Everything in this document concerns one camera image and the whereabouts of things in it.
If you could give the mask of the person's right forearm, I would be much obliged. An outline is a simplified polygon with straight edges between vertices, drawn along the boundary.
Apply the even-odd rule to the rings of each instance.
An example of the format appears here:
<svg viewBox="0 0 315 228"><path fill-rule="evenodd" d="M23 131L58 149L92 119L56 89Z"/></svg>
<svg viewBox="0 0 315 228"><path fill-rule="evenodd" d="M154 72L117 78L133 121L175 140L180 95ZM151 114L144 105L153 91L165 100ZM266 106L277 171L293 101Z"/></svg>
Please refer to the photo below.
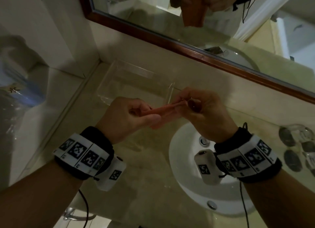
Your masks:
<svg viewBox="0 0 315 228"><path fill-rule="evenodd" d="M268 228L315 228L315 193L285 170L244 186Z"/></svg>

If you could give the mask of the clear plastic bag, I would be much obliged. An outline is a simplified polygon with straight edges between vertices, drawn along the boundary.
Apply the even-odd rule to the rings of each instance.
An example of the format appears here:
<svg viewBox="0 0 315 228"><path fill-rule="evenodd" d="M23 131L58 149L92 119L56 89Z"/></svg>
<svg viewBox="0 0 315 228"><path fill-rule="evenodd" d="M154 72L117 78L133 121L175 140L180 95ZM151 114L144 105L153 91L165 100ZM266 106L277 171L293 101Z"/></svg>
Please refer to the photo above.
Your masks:
<svg viewBox="0 0 315 228"><path fill-rule="evenodd" d="M40 85L22 73L42 62L21 36L0 35L0 148L14 141L26 111L46 99Z"/></svg>

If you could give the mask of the person's left forearm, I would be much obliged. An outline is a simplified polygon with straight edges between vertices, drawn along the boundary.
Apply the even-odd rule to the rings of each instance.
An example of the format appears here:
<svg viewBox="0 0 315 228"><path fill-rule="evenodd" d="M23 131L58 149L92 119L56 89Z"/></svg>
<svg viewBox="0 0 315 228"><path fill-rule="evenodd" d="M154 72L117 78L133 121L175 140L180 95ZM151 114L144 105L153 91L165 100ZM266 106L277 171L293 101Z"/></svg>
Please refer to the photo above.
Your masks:
<svg viewBox="0 0 315 228"><path fill-rule="evenodd" d="M0 192L0 228L53 228L83 180L51 161Z"/></svg>

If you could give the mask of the black marker-tagged right wristband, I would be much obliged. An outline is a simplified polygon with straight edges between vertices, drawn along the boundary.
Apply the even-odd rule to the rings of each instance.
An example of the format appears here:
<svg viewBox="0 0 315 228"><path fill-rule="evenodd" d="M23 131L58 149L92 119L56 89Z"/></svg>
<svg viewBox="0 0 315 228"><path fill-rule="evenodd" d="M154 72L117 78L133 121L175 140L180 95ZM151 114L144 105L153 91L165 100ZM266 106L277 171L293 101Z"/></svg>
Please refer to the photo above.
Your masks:
<svg viewBox="0 0 315 228"><path fill-rule="evenodd" d="M214 149L217 168L243 183L269 180L283 166L271 147L248 131L247 123L225 142L216 143Z"/></svg>

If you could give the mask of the wood-framed wall mirror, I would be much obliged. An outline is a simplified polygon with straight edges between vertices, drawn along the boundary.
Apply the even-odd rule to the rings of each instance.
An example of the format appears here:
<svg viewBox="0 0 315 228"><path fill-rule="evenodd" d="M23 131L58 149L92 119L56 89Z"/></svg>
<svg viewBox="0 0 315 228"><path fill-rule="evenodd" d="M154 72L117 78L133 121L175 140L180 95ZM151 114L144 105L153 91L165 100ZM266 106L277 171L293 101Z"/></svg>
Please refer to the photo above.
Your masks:
<svg viewBox="0 0 315 228"><path fill-rule="evenodd" d="M253 54L248 50L242 51L234 47L234 45L230 46L223 44L224 47L231 49L232 52L240 52L241 56L244 56L246 59L248 59L248 62L252 65L252 67L255 68L255 70L250 69L249 67L242 66L238 62L224 59L218 55L214 55L202 49L184 44L178 40L148 30L144 27L139 27L136 24L129 23L115 16L97 11L94 8L93 0L79 1L85 18L91 22L111 28L118 32L124 33L125 35L132 36L136 39L140 39L144 42L193 59L197 62L245 78L262 86L280 91L281 93L293 96L308 103L315 104L315 93L281 81L272 76L263 74L262 72L258 72L258 70L263 69L263 67L260 66L260 61L268 62L271 64L271 66L276 66L275 62L271 62L273 56L266 57L265 59L265 53L261 53L259 51L258 56L252 57Z"/></svg>

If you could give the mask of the clear drinking glass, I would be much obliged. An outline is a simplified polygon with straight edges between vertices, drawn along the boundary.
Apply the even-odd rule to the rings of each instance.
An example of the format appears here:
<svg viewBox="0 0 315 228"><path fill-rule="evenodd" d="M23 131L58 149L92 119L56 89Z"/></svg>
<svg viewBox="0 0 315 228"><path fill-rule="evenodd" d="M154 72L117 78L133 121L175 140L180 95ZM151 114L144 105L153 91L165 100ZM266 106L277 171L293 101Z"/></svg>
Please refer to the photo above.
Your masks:
<svg viewBox="0 0 315 228"><path fill-rule="evenodd" d="M302 124L280 126L278 135L287 147L315 140L315 132Z"/></svg>
<svg viewBox="0 0 315 228"><path fill-rule="evenodd" d="M287 167L295 173L302 171L301 153L296 150L287 149L283 155Z"/></svg>
<svg viewBox="0 0 315 228"><path fill-rule="evenodd" d="M301 143L305 166L315 177L315 140Z"/></svg>

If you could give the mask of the person's right hand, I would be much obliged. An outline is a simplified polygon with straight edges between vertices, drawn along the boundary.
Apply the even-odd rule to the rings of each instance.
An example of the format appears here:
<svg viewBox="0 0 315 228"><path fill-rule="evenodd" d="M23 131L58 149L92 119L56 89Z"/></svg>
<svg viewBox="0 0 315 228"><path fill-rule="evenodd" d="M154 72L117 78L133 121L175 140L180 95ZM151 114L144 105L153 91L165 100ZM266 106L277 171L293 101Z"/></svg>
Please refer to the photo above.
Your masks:
<svg viewBox="0 0 315 228"><path fill-rule="evenodd" d="M219 95L213 91L204 90L203 114L180 115L191 122L200 135L215 143L225 142L238 130Z"/></svg>

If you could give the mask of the black marker-tagged left wristband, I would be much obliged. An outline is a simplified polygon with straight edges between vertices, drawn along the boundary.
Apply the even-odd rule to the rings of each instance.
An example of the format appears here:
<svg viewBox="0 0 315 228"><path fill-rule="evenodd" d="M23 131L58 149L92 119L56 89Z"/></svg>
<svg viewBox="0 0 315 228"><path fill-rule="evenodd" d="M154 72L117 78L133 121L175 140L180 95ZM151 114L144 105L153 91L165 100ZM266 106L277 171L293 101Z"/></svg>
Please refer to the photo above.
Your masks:
<svg viewBox="0 0 315 228"><path fill-rule="evenodd" d="M114 158L111 142L93 126L71 135L52 154L59 166L79 180L99 181L97 175L107 170Z"/></svg>

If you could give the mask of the person's left hand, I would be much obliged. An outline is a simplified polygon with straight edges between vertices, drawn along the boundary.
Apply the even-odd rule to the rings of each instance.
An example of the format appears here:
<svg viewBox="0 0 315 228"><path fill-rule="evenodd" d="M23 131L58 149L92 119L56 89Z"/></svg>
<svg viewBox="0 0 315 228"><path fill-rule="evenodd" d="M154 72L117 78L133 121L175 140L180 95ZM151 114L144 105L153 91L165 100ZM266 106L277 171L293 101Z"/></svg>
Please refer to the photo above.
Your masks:
<svg viewBox="0 0 315 228"><path fill-rule="evenodd" d="M133 128L132 119L151 107L141 99L116 98L96 124L96 128L105 135L111 144L122 142L129 135L142 128Z"/></svg>

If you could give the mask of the black marker-tagged wristband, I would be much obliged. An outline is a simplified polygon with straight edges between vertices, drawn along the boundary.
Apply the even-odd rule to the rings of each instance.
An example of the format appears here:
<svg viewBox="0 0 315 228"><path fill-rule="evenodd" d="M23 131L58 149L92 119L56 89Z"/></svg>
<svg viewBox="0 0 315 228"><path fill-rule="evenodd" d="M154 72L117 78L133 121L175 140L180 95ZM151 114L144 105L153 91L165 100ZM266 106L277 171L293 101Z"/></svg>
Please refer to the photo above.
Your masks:
<svg viewBox="0 0 315 228"><path fill-rule="evenodd" d="M52 154L59 166L79 180L99 181L97 175L107 170L114 158L111 142L93 126L71 135Z"/></svg>
<svg viewBox="0 0 315 228"><path fill-rule="evenodd" d="M271 147L248 131L247 123L225 142L216 143L214 149L217 168L243 183L269 180L283 166Z"/></svg>

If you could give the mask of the orange soft strip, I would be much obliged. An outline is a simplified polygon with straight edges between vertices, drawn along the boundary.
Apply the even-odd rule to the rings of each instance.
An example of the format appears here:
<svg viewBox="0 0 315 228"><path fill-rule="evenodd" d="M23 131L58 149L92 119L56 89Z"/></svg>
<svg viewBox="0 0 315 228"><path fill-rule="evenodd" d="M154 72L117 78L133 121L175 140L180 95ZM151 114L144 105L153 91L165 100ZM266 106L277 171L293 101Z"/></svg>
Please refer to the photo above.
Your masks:
<svg viewBox="0 0 315 228"><path fill-rule="evenodd" d="M151 114L157 114L161 116L162 120L172 121L180 117L180 115L176 112L175 108L186 105L187 101L182 100L178 103L167 104L159 108L141 112L140 116L143 117Z"/></svg>

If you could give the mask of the clear acrylic tray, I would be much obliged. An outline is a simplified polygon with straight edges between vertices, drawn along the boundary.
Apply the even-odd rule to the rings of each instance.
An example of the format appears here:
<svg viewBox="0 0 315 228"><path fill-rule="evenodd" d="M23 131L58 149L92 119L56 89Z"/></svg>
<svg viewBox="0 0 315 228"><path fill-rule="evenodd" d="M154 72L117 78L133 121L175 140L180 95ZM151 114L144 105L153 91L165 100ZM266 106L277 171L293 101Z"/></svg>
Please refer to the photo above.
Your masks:
<svg viewBox="0 0 315 228"><path fill-rule="evenodd" d="M158 108L170 102L174 87L175 83L165 75L115 60L96 93L107 105L117 97L126 97L141 99Z"/></svg>

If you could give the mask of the white round sink basin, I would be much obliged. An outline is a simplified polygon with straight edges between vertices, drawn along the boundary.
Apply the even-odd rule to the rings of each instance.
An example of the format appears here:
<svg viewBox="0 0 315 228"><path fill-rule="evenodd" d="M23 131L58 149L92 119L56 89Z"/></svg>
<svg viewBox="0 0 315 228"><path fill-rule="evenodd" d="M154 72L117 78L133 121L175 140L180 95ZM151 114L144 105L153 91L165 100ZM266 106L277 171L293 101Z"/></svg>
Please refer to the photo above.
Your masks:
<svg viewBox="0 0 315 228"><path fill-rule="evenodd" d="M186 123L171 139L169 161L179 186L192 200L206 209L212 210L207 206L207 201L215 202L218 208L212 211L218 214L238 217L254 211L255 207L244 185L240 187L240 181L236 178L223 173L221 183L217 186L210 186L202 181L194 156L200 150L210 149L214 152L215 143L210 141L209 147L202 147L199 143L200 136L191 123Z"/></svg>

